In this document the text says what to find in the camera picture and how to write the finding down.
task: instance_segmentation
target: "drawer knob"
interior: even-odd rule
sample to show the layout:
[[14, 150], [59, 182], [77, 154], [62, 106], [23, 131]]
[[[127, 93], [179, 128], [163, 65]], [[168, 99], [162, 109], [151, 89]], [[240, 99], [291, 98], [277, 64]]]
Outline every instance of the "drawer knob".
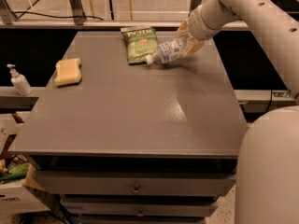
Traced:
[[140, 190], [138, 189], [138, 186], [135, 186], [134, 190], [132, 191], [133, 195], [140, 195]]
[[143, 216], [144, 216], [144, 214], [142, 213], [142, 210], [141, 210], [141, 209], [139, 209], [139, 212], [137, 213], [137, 216], [138, 216], [138, 217], [143, 217]]

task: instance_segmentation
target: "soap dispenser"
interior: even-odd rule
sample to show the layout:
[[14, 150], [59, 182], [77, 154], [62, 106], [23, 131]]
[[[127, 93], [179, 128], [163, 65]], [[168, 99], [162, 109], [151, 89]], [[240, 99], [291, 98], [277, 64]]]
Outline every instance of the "soap dispenser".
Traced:
[[16, 67], [16, 65], [8, 64], [7, 67], [10, 69], [11, 83], [16, 88], [17, 92], [23, 96], [32, 93], [32, 88], [31, 88], [30, 84], [28, 83], [26, 77], [22, 74], [19, 74], [14, 69]]

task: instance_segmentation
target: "sponge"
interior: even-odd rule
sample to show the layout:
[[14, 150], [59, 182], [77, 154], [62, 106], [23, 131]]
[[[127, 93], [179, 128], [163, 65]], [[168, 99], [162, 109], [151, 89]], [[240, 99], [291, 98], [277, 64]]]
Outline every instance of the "sponge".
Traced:
[[80, 58], [60, 60], [56, 63], [57, 77], [54, 79], [56, 86], [79, 83], [82, 79], [79, 67]]

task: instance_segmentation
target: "desk drawer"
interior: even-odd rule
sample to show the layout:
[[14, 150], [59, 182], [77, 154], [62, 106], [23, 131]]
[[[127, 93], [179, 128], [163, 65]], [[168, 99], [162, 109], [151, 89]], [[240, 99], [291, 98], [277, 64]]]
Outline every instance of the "desk drawer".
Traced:
[[81, 224], [206, 224], [204, 218], [194, 217], [103, 217], [103, 216], [81, 216]]
[[74, 214], [131, 217], [209, 217], [217, 208], [215, 202], [197, 202], [193, 198], [62, 198], [61, 204]]
[[86, 195], [224, 196], [234, 175], [132, 174], [37, 171], [35, 180], [47, 192]]

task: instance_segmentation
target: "green chip bag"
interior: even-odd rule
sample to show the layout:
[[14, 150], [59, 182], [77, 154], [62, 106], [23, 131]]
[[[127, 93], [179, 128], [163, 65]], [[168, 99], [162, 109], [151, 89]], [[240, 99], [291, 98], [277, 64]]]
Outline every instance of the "green chip bag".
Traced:
[[156, 31], [150, 26], [124, 27], [121, 34], [127, 45], [129, 64], [145, 62], [145, 56], [158, 46]]

